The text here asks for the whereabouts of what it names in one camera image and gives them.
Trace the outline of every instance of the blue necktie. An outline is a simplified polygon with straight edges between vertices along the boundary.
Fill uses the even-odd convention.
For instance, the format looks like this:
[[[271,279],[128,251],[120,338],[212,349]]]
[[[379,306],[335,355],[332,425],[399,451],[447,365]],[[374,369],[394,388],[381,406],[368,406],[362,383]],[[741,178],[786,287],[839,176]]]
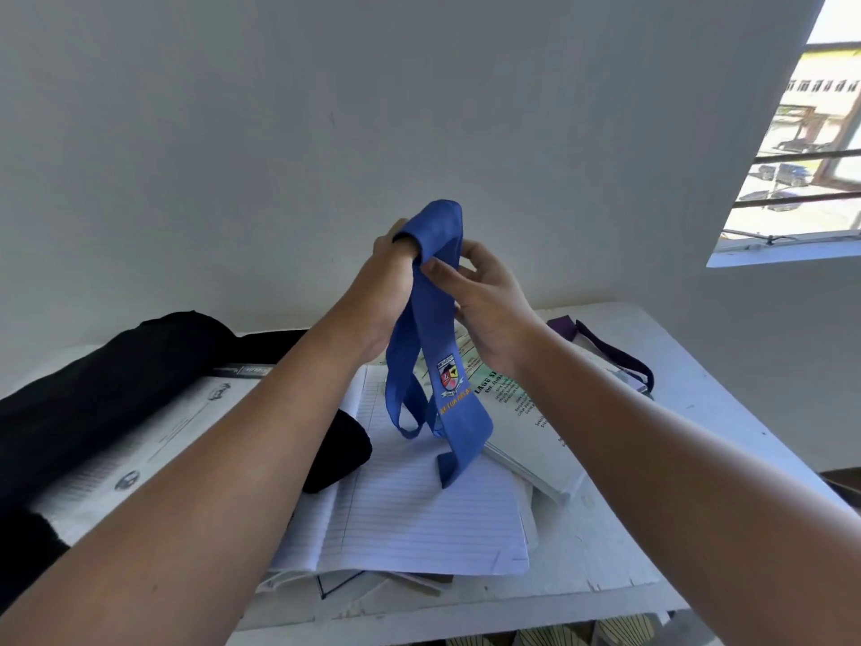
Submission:
[[[432,201],[394,239],[403,236],[415,238],[421,251],[413,262],[413,293],[386,349],[386,409],[404,437],[414,438],[427,422],[435,435],[447,438],[451,452],[436,456],[439,480],[447,488],[479,455],[493,432],[493,423],[469,385],[457,350],[455,300],[419,269],[433,257],[457,268],[463,241],[461,205]],[[433,386],[430,402],[413,374],[419,349]],[[400,427],[401,406],[415,417],[417,429]]]

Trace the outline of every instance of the car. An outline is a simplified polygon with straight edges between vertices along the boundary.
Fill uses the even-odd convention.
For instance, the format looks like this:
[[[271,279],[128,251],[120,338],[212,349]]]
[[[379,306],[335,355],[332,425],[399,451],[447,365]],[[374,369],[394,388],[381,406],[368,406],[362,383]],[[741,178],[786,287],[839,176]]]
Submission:
[[[807,154],[811,151],[825,151],[830,149],[831,143],[811,143],[803,138],[784,140],[778,143],[778,149],[783,151],[795,151],[798,154]]]
[[[788,190],[757,190],[755,193],[744,194],[739,197],[739,201],[751,201],[751,200],[769,200],[769,199],[790,199],[791,197],[797,197],[798,195],[795,193],[791,193]],[[796,204],[779,204],[779,205],[766,205],[770,211],[794,211],[802,205],[802,202],[798,202]]]
[[[772,181],[774,179],[774,165],[763,164],[759,166],[759,178],[764,181]],[[813,178],[810,170],[803,165],[795,165],[791,162],[782,162],[777,168],[778,183],[784,183],[792,188],[807,186],[810,179]]]

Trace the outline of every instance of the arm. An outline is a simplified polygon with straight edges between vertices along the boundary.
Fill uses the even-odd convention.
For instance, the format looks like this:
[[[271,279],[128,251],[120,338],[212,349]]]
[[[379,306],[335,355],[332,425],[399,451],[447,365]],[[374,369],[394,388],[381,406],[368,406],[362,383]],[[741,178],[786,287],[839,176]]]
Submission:
[[[482,358],[517,380],[649,558],[727,644],[849,643],[861,519],[634,392],[529,309],[486,248],[434,262]]]
[[[409,298],[417,248],[393,244],[392,231],[259,385],[18,598],[0,619],[1,643],[227,640],[344,391]]]

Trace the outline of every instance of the hand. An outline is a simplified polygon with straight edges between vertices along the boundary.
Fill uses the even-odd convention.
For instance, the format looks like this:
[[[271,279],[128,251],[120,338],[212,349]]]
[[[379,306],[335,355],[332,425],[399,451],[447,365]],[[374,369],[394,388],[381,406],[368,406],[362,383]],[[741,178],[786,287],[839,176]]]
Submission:
[[[352,337],[361,344],[361,362],[379,356],[386,347],[413,291],[418,244],[407,237],[392,242],[405,223],[399,219],[385,236],[374,240],[373,255],[330,311],[350,325]]]
[[[530,334],[544,323],[530,308],[517,279],[488,248],[464,240],[462,255],[475,271],[457,270],[432,258],[422,271],[457,302],[456,316],[467,327],[481,359],[498,372],[516,378],[517,366],[528,353]]]

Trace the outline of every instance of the white table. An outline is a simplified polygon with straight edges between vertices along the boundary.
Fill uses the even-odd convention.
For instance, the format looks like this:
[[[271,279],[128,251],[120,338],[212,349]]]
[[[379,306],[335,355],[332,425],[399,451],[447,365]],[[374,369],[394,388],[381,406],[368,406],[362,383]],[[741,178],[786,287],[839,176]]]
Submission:
[[[559,308],[655,374],[655,401],[672,408],[832,499],[836,495],[681,345],[640,308],[624,303]],[[564,507],[537,493],[540,546],[525,576],[458,578],[439,597],[387,581],[338,619],[314,620],[312,581],[255,597],[231,646],[417,642],[687,607],[587,481]]]

